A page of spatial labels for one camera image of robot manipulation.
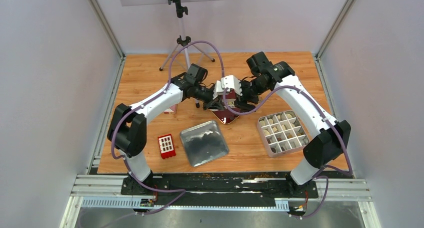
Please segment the red lacquer tray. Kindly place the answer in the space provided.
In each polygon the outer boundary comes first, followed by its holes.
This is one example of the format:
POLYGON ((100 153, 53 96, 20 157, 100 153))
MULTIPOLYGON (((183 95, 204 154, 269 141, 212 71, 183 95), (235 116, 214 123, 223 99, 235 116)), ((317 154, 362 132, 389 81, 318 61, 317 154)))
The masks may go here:
MULTIPOLYGON (((236 99, 236 95, 235 92, 233 90, 231 91, 226 91, 226 99, 236 99)), ((211 110, 211 112, 223 123, 223 124, 230 124, 231 122, 233 122, 235 119, 237 119, 239 117, 238 114, 234 114, 231 111, 228 110, 228 108, 225 106, 223 100, 222 100, 222 96, 219 97, 221 99, 221 102, 224 105, 224 111, 217 111, 217 110, 211 110)), ((240 112, 238 108, 234 108, 232 109, 238 113, 245 113, 245 112, 240 112)))

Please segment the silver compartment tin box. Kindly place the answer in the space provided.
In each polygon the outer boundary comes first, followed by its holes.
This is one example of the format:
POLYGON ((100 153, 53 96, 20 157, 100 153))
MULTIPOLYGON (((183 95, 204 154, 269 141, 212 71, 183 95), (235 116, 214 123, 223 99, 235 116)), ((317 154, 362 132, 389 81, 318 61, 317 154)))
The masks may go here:
POLYGON ((302 151, 310 142, 300 119, 292 110, 260 117, 256 126, 271 158, 302 151))

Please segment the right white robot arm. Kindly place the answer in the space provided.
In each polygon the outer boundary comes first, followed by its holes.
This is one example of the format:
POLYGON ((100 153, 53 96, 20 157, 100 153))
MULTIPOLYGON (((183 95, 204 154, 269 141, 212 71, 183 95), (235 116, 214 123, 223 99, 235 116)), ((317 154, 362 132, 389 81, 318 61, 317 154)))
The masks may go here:
POLYGON ((246 114, 258 110, 262 105, 257 97, 266 91, 285 101, 303 122, 312 140, 303 148, 302 161, 290 172, 286 192, 298 197, 306 189, 306 183, 317 177, 329 163, 340 155, 347 156, 351 125, 347 120, 339 121, 326 112, 307 92, 295 71, 284 61, 273 64, 264 52, 247 59, 253 79, 241 81, 242 96, 236 105, 246 114))

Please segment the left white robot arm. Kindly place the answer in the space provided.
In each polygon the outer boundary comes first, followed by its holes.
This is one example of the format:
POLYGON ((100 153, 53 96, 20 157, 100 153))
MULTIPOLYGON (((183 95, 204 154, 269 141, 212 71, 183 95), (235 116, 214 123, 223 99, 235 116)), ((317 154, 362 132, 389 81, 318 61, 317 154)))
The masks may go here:
POLYGON ((152 171, 144 155, 148 124, 168 108, 190 98, 203 102, 204 109, 223 109, 216 91, 222 86, 222 80, 207 87, 203 85, 207 74, 205 68, 192 64, 187 72, 170 78, 148 98, 130 106, 122 103, 115 108, 107 132, 111 154, 115 159, 124 160, 128 172, 136 179, 134 188, 140 194, 149 194, 153 189, 153 181, 148 178, 152 171))

